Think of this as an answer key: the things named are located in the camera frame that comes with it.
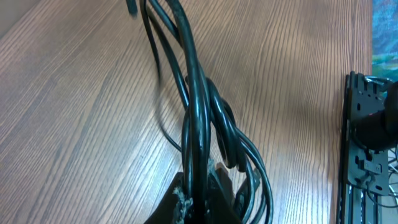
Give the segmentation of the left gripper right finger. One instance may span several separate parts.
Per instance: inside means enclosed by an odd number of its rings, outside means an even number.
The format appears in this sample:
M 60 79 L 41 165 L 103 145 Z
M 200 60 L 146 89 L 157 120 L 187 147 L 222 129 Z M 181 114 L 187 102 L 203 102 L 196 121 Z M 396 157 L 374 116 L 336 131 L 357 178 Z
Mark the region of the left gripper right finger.
M 211 224 L 237 224 L 241 219 L 233 209 L 234 193 L 228 170 L 217 163 L 208 174 L 208 218 Z

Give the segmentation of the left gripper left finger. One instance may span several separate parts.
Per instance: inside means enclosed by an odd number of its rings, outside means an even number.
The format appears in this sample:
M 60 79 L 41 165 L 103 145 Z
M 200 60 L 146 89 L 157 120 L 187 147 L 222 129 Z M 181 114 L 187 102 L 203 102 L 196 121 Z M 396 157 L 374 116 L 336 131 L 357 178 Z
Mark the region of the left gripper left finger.
M 184 224 L 193 205 L 192 198 L 188 198 L 183 191 L 183 173 L 178 172 L 158 207 L 145 224 Z

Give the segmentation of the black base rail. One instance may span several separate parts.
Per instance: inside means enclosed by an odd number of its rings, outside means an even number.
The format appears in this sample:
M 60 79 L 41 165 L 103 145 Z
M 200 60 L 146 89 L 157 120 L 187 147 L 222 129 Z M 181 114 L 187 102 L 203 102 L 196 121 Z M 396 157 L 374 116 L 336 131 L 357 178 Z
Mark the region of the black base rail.
M 383 197 L 397 198 L 397 82 L 350 72 L 345 77 L 336 223 L 380 223 Z

